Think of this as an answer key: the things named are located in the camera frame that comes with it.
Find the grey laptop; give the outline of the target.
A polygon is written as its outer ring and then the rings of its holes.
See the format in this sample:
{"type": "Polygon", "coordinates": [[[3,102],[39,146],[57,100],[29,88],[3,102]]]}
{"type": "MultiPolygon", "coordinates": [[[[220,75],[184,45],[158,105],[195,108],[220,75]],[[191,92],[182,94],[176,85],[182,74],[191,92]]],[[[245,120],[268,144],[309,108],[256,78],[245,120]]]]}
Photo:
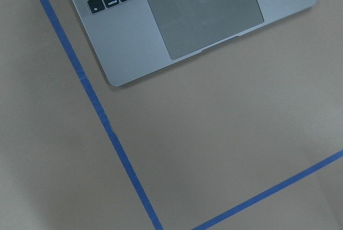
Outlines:
{"type": "Polygon", "coordinates": [[[122,86],[317,0],[72,0],[107,81],[122,86]]]}

